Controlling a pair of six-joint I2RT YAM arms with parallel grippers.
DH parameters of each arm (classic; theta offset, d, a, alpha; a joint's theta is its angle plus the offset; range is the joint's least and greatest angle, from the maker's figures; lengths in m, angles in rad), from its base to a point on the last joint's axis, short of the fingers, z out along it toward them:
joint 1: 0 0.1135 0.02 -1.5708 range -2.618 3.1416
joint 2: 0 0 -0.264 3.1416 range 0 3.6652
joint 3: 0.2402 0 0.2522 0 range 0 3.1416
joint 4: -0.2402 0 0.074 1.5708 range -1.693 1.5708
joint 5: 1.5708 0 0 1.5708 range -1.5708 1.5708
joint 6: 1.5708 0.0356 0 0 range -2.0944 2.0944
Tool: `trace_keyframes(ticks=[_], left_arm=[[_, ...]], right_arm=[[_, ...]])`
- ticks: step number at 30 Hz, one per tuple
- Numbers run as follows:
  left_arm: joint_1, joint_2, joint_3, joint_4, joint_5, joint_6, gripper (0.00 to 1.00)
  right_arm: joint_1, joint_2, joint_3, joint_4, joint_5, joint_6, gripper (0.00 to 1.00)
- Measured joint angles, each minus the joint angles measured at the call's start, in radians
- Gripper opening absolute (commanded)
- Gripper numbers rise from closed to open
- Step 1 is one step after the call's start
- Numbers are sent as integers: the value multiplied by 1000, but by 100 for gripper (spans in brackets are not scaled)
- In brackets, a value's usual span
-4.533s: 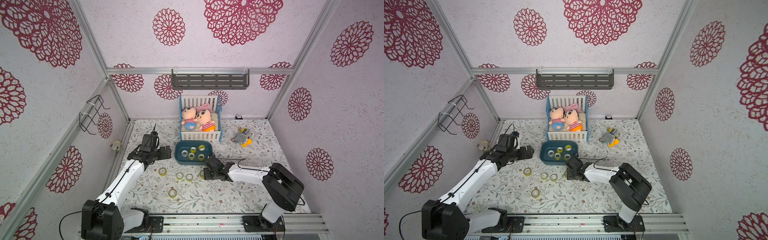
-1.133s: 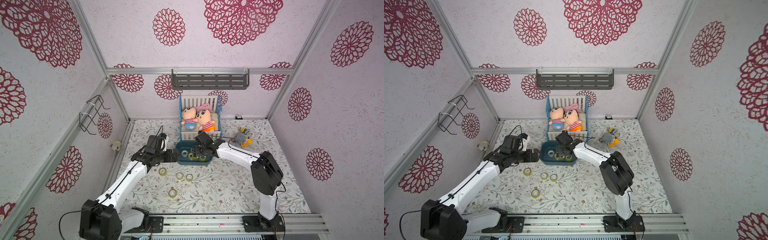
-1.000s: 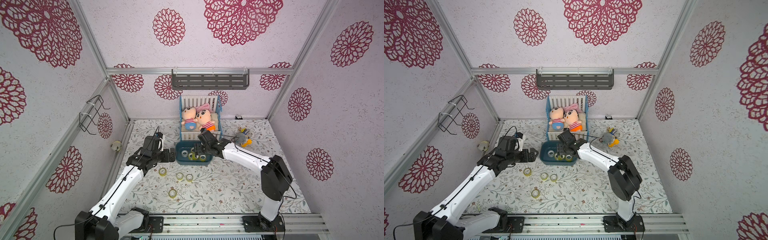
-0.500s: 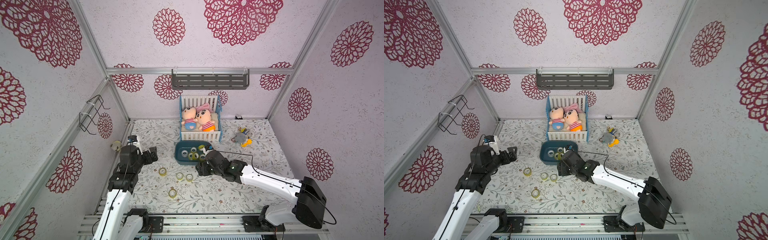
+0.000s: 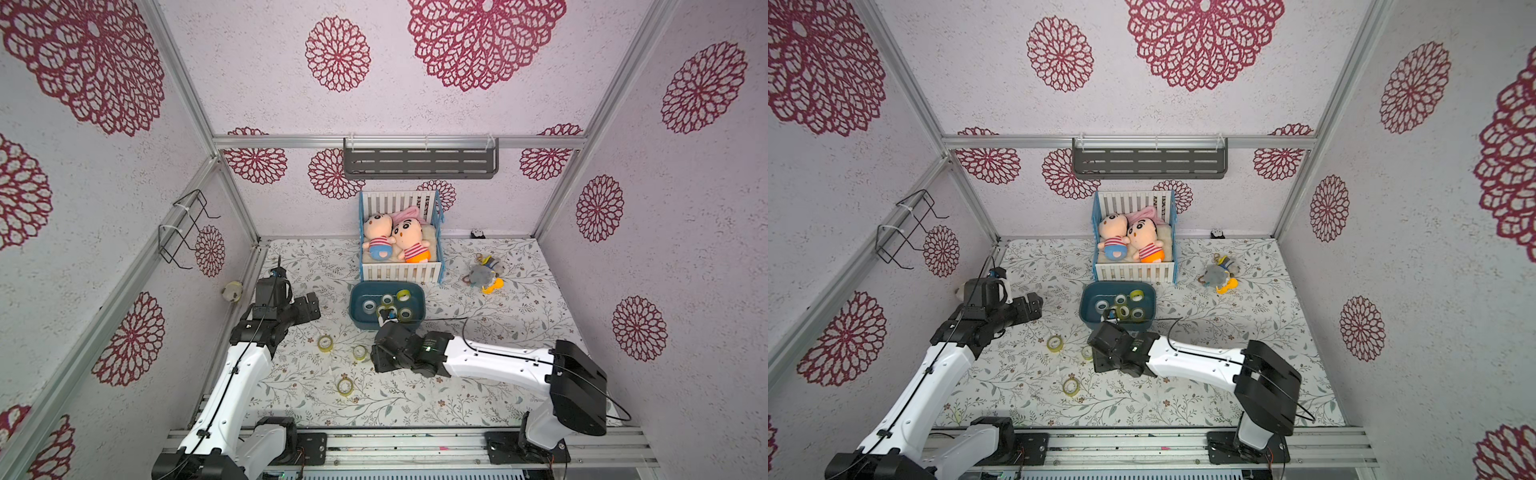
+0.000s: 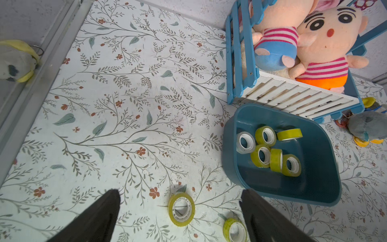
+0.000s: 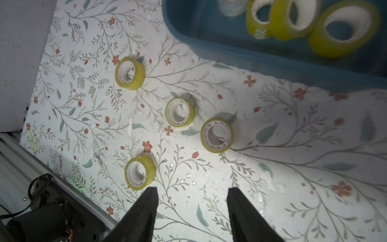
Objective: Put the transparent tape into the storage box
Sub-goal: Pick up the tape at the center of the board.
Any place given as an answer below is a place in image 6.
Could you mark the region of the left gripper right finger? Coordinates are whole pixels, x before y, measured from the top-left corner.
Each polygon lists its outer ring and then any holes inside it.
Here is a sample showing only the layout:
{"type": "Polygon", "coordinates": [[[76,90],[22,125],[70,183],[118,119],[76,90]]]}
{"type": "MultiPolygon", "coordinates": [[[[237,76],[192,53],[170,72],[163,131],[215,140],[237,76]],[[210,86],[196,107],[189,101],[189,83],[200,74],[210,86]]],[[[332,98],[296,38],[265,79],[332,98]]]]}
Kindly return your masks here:
{"type": "Polygon", "coordinates": [[[243,190],[239,204],[252,242],[313,241],[252,189],[243,190]]]}

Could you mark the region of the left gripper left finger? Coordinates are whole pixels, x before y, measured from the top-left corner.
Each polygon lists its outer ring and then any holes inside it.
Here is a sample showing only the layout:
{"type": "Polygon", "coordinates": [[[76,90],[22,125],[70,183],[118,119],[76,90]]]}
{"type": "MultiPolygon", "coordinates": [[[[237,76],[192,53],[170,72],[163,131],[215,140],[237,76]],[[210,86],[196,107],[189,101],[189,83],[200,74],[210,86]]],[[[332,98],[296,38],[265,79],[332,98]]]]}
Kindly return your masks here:
{"type": "Polygon", "coordinates": [[[120,211],[117,189],[107,191],[50,242],[109,242],[120,211]]]}

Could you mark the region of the clear tape roll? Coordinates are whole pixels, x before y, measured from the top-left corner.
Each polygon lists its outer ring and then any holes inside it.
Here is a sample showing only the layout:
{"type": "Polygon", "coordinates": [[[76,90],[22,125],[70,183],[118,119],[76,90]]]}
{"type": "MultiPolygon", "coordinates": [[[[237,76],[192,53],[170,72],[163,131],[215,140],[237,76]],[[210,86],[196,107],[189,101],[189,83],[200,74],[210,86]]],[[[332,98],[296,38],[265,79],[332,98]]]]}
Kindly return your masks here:
{"type": "Polygon", "coordinates": [[[237,134],[236,151],[239,154],[250,154],[256,148],[256,141],[249,132],[240,132],[237,134]]]}

